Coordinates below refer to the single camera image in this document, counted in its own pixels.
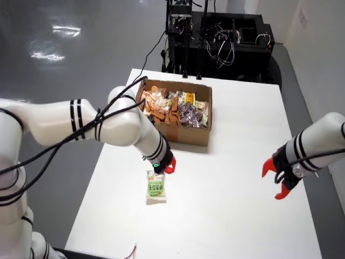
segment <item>snack package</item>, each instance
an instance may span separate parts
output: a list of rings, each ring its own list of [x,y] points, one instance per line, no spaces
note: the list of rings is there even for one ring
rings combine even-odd
[[[156,174],[155,171],[147,171],[149,180],[146,199],[154,201],[166,201],[167,196],[164,190],[164,174]]]
[[[182,103],[178,106],[181,124],[186,127],[201,128],[203,113],[190,103]]]
[[[209,103],[207,101],[195,101],[195,107],[202,111],[202,124],[204,127],[207,127],[207,122],[209,120]]]
[[[177,91],[176,94],[178,96],[178,104],[190,103],[192,105],[195,105],[195,94],[194,93],[185,93],[182,91]]]
[[[169,112],[169,100],[165,98],[167,90],[164,88],[151,87],[151,91],[143,91],[141,100],[146,99],[144,114],[160,112],[167,115]]]
[[[172,100],[175,96],[177,96],[177,94],[175,92],[169,92],[168,99]]]

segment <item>green package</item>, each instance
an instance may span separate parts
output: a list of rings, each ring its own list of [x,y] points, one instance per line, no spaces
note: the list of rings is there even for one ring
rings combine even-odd
[[[147,186],[147,200],[159,200],[166,201],[164,189],[164,174],[156,174],[155,171],[147,171],[147,177],[149,180]]]

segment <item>open cardboard box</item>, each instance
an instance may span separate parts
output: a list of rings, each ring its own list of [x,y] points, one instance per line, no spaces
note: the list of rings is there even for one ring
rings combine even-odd
[[[209,135],[212,127],[212,88],[205,85],[192,83],[146,80],[142,81],[136,94],[137,103],[140,101],[143,90],[150,91],[152,86],[167,89],[169,92],[183,91],[187,93],[195,93],[195,99],[198,101],[207,101],[209,103],[209,117],[207,128],[192,128],[184,126],[173,126],[167,124],[155,124],[157,130],[167,137],[170,142],[179,142],[184,144],[192,144],[198,146],[207,146],[209,143]]]

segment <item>shiny floor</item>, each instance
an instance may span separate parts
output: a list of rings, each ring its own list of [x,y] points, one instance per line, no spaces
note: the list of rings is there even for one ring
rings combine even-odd
[[[2,0],[0,96],[33,103],[86,98],[95,108],[104,107],[111,89],[126,83],[132,67],[142,67],[164,21],[163,0]],[[146,69],[161,69],[163,45]],[[277,44],[273,55],[281,67],[291,131],[297,134],[312,122],[285,47]],[[53,246],[65,246],[101,149],[96,141],[64,146],[29,191],[34,228]],[[41,150],[27,134],[20,159]],[[29,179],[45,159],[26,167]],[[305,185],[323,258],[340,258],[345,219],[332,178],[325,172],[321,181],[308,178]]]

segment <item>table surface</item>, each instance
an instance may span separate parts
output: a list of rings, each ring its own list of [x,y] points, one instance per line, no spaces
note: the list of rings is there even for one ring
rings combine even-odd
[[[137,243],[136,258],[321,258],[303,182],[277,201],[274,173],[261,178],[291,138],[278,86],[143,75],[212,87],[209,145],[171,144],[176,170],[165,176],[167,203],[155,205],[146,205],[149,162],[134,147],[104,145],[66,249],[125,258]]]

